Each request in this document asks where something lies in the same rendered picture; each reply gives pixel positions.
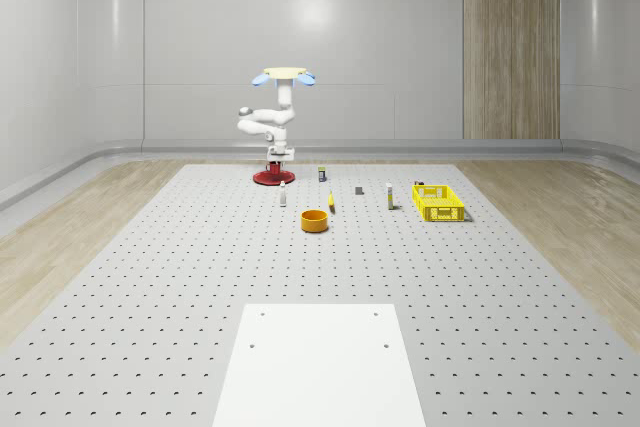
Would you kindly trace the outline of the red plate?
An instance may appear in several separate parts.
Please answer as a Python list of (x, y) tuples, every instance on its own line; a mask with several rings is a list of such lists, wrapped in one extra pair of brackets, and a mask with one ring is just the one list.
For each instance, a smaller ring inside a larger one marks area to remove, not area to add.
[(261, 185), (278, 186), (282, 182), (288, 184), (295, 180), (295, 175), (290, 171), (279, 171), (273, 173), (268, 170), (260, 171), (253, 175), (253, 180)]

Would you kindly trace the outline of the yellow bowl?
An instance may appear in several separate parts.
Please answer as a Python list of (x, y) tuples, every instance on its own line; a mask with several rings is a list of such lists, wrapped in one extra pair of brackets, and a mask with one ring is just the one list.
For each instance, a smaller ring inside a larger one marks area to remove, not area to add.
[(328, 229), (328, 214), (322, 210), (306, 210), (301, 213), (301, 229), (309, 233), (320, 233)]

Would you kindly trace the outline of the yellow basket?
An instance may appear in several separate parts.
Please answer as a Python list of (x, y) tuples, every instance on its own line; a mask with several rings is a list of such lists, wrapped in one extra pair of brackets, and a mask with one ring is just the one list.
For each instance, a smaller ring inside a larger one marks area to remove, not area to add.
[(412, 200), (425, 221), (463, 221), (464, 204), (447, 185), (412, 186)]

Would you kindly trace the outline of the white board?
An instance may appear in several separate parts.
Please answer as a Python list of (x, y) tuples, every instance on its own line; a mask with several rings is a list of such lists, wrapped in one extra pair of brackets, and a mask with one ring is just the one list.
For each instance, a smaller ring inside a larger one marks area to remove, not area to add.
[(394, 306), (246, 305), (213, 427), (425, 427)]

